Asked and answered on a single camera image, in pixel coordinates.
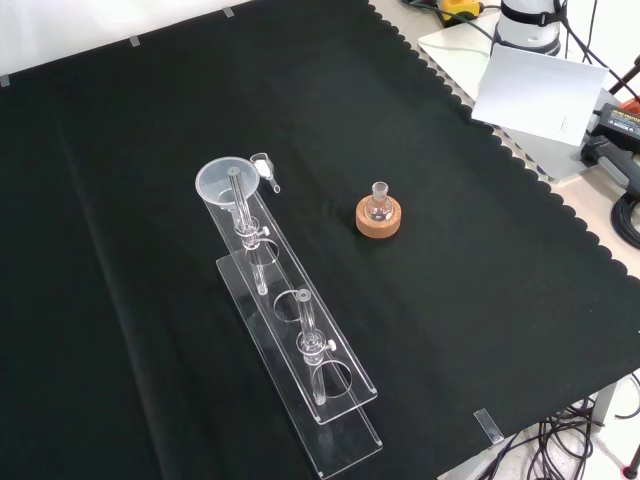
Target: cable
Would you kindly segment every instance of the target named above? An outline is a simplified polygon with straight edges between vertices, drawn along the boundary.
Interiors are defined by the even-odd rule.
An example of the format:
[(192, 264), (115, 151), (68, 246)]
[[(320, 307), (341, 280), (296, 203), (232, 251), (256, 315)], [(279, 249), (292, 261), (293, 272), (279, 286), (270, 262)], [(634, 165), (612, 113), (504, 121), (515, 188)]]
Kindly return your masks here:
[[(542, 477), (537, 477), (537, 480), (566, 480), (558, 467), (553, 463), (549, 454), (548, 444), (551, 438), (554, 438), (558, 442), (559, 447), (568, 455), (579, 460), (573, 480), (582, 479), (585, 472), (586, 461), (591, 457), (594, 450), (591, 441), (592, 426), (604, 426), (602, 423), (593, 420), (593, 406), (589, 406), (589, 402), (593, 403), (593, 400), (590, 398), (585, 399), (580, 407), (568, 407), (563, 412), (551, 415), (539, 423), (537, 435), (514, 445), (514, 442), (522, 433), (522, 431), (518, 432), (500, 453), (498, 453), (493, 462), (487, 466), (478, 480), (493, 480), (498, 473), (500, 463), (510, 451), (534, 441), (538, 442), (538, 448), (529, 465), (527, 480), (532, 480), (532, 475), (538, 464), (542, 469)], [(567, 431), (577, 432), (584, 437), (584, 446), (581, 452), (576, 453), (571, 451), (564, 442), (562, 442), (559, 434)]]
[(618, 80), (618, 82), (620, 82), (627, 90), (629, 90), (629, 92), (631, 92), (631, 94), (635, 97), (635, 99), (640, 102), (640, 97), (638, 97), (638, 94), (636, 92), (633, 91), (633, 89), (629, 86), (629, 84), (627, 82), (625, 82), (622, 78), (620, 78), (620, 75), (618, 75), (616, 72), (614, 72), (613, 70), (611, 70), (611, 68), (609, 68), (609, 66), (607, 64), (605, 64), (602, 60), (600, 60), (594, 53), (593, 51), (587, 47), (584, 42), (582, 40), (580, 40), (578, 38), (578, 36), (576, 35), (576, 33), (573, 31), (573, 29), (571, 28), (571, 26), (569, 25), (569, 21), (565, 18), (562, 21), (562, 24), (564, 25), (564, 27), (567, 29), (567, 31), (569, 32), (569, 34), (573, 37), (573, 39), (576, 41), (576, 43), (578, 44), (578, 46), (582, 49), (583, 53), (588, 53), (587, 56), (587, 60), (589, 60), (589, 56), (593, 57), (593, 59), (598, 62), (600, 65), (602, 65), (604, 68), (606, 68), (607, 70), (609, 70), (609, 72), (611, 73), (611, 75), (613, 75), (615, 77), (616, 80)]
[[(636, 377), (635, 373), (631, 374), (631, 378), (636, 382), (638, 388), (640, 388), (640, 380), (638, 380), (638, 377)], [(640, 405), (638, 406), (638, 409), (631, 415), (615, 415), (615, 418), (617, 418), (618, 420), (629, 420), (631, 418), (637, 417), (638, 415), (640, 415)]]
[(564, 59), (567, 60), (568, 56), (569, 56), (569, 30), (567, 30), (567, 36), (565, 37), (565, 42), (564, 42)]
[(625, 193), (611, 210), (611, 225), (625, 242), (640, 250), (640, 232), (631, 222), (633, 209), (637, 205), (638, 199), (630, 193)]
[(485, 37), (487, 37), (489, 40), (491, 40), (493, 42), (493, 37), (484, 29), (480, 28), (478, 25), (476, 25), (475, 23), (471, 22), (471, 20), (469, 20), (468, 18), (463, 17), (462, 15), (458, 15), (452, 12), (447, 12), (445, 10), (442, 10), (438, 7), (433, 7), (431, 5), (425, 5), (423, 3), (420, 3), (420, 0), (416, 0), (414, 2), (409, 3), (409, 5), (414, 6), (414, 7), (418, 7), (418, 8), (424, 8), (426, 10), (432, 10), (434, 12), (440, 12), (444, 15), (449, 15), (452, 18), (455, 18), (456, 20), (458, 20), (459, 22), (463, 22), (466, 23), (467, 25), (472, 26), (473, 28), (475, 28), (476, 30), (478, 30), (480, 33), (482, 33)]
[[(596, 20), (596, 10), (598, 9), (598, 0), (593, 1), (593, 11), (591, 12), (591, 24), (589, 25), (589, 38), (587, 39), (587, 48), (591, 48), (591, 37), (593, 36), (593, 22)], [(584, 52), (582, 57), (582, 63), (587, 59), (587, 54)]]

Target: clear acrylic stand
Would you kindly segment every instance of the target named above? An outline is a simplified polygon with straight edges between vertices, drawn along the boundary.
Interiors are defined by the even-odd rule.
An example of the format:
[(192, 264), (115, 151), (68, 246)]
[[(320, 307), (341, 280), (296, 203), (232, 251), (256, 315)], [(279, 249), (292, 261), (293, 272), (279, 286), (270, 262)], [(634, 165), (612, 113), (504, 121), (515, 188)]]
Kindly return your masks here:
[(251, 162), (198, 173), (230, 255), (217, 265), (321, 478), (382, 448), (362, 405), (377, 396), (360, 362), (256, 192)]

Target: table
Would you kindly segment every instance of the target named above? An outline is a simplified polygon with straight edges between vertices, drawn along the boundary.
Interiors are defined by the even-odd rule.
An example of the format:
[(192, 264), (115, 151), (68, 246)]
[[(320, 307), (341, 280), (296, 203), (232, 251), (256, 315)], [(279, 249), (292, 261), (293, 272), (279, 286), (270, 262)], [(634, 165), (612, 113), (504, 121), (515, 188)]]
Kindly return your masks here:
[[(21, 119), (3, 138), (11, 223), (26, 218), (35, 230), (49, 214), (41, 203), (71, 212), (72, 226), (47, 225), (59, 227), (57, 246), (84, 232), (96, 289), (111, 305), (96, 329), (122, 329), (123, 338), (105, 344), (126, 349), (132, 367), (113, 366), (104, 385), (131, 402), (127, 418), (146, 422), (148, 436), (125, 428), (101, 438), (101, 452), (119, 445), (132, 459), (122, 462), (120, 452), (113, 468), (144, 471), (135, 454), (142, 450), (158, 462), (148, 478), (158, 470), (164, 478), (312, 478), (217, 275), (214, 261), (226, 252), (193, 187), (204, 163), (229, 153), (270, 154), (283, 191), (265, 201), (380, 391), (367, 411), (384, 450), (343, 478), (435, 476), (487, 446), (474, 411), (487, 408), (508, 435), (640, 364), (626, 351), (635, 345), (629, 312), (637, 284), (489, 129), (469, 123), (468, 111), (366, 2), (278, 0), (234, 11), (143, 35), (142, 48), (115, 44), (17, 74), (1, 92), (3, 111), (19, 110)], [(434, 112), (457, 128), (444, 128)], [(30, 126), (34, 115), (41, 120)], [(456, 140), (458, 130), (472, 151)], [(28, 181), (34, 158), (46, 160), (39, 188)], [(380, 178), (401, 201), (404, 224), (391, 241), (372, 244), (355, 232), (352, 214)], [(22, 185), (30, 190), (12, 203)], [(66, 194), (55, 195), (60, 190)], [(499, 229), (508, 233), (495, 235)], [(42, 269), (36, 286), (49, 289), (57, 278), (50, 264), (24, 268), (30, 252), (20, 249), (23, 229), (14, 232), (20, 261), (3, 272), (6, 280), (25, 282)], [(72, 253), (63, 265), (82, 263)], [(85, 300), (80, 293), (76, 300)], [(49, 316), (65, 326), (69, 315), (80, 324), (90, 317), (69, 305), (56, 304)], [(15, 328), (25, 324), (22, 315), (16, 308)], [(38, 320), (49, 320), (44, 312), (27, 318), (36, 332)], [(561, 341), (578, 323), (587, 351), (604, 344), (606, 364)], [(545, 331), (560, 338), (546, 341)], [(553, 361), (540, 358), (543, 339)], [(86, 385), (91, 364), (80, 364), (86, 358), (70, 348), (78, 344), (82, 336), (61, 335), (58, 348), (70, 352), (71, 377)], [(49, 378), (62, 368), (28, 348), (11, 352), (9, 372), (25, 383), (14, 365), (31, 354), (33, 370)], [(558, 362), (540, 374), (540, 365)], [(137, 390), (120, 381), (131, 370)], [(519, 375), (528, 381), (518, 391), (501, 380)], [(52, 398), (55, 383), (45, 386), (38, 399), (46, 402), (32, 404), (41, 418), (60, 404), (90, 412), (100, 397), (86, 389)], [(14, 404), (24, 395), (10, 393)], [(76, 442), (47, 426), (54, 448), (29, 458), (43, 468), (62, 458), (61, 477), (104, 462), (102, 455), (76, 461), (86, 454), (83, 427), (68, 409)], [(22, 422), (12, 425), (22, 433)], [(91, 426), (96, 435), (108, 427)], [(136, 441), (123, 442), (127, 433)], [(1, 465), (29, 478), (17, 463), (4, 457)]]
[[(413, 12), (413, 15), (420, 17), (422, 14)], [(484, 15), (479, 20), (479, 24), (491, 31), (497, 21), (497, 17), (498, 14), (496, 13)], [(583, 18), (576, 17), (572, 20), (579, 24), (577, 21), (583, 20)], [(474, 29), (465, 28), (464, 25), (436, 30), (432, 35), (424, 36), (424, 41), (421, 45), (418, 40), (421, 35), (418, 34), (419, 37), (416, 38), (415, 30), (411, 30), (407, 35), (412, 39), (413, 48), (420, 51), (422, 55), (426, 53), (426, 59), (437, 62), (439, 67), (453, 80), (451, 82), (445, 79), (445, 82), (456, 89), (466, 104), (472, 106), (473, 99), (477, 96), (478, 83), (488, 62), (490, 46), (487, 39)], [(616, 50), (615, 46), (612, 46), (607, 52)], [(512, 132), (509, 133), (512, 134), (513, 138), (516, 138), (516, 141), (520, 137), (532, 137), (524, 134), (518, 136)], [(534, 155), (533, 152), (519, 148), (514, 143), (513, 138), (508, 138), (504, 135), (504, 132), (498, 131), (495, 134), (500, 136), (502, 142), (527, 163), (528, 168), (538, 171), (537, 165), (531, 162), (531, 157), (527, 157), (527, 155), (531, 154), (535, 160), (538, 155), (544, 154), (549, 148), (542, 145), (542, 148), (538, 147), (535, 152), (538, 155)], [(573, 155), (574, 149), (571, 147), (567, 148), (559, 144), (559, 142), (548, 141), (548, 143), (553, 144), (550, 148), (555, 151), (561, 149), (561, 151), (566, 152), (566, 155)], [(540, 178), (541, 180), (547, 180), (544, 174)], [(552, 191), (560, 195), (564, 203), (576, 211), (577, 216), (587, 223), (588, 230), (595, 233), (601, 244), (611, 251), (612, 257), (622, 262), (630, 275), (640, 278), (640, 256), (638, 251), (618, 237), (609, 220), (611, 208), (623, 194), (623, 190), (615, 185), (600, 168), (593, 168), (580, 176), (573, 176), (564, 181), (550, 181), (549, 183)], [(639, 213), (634, 215), (634, 219), (637, 221), (637, 225), (640, 225)]]

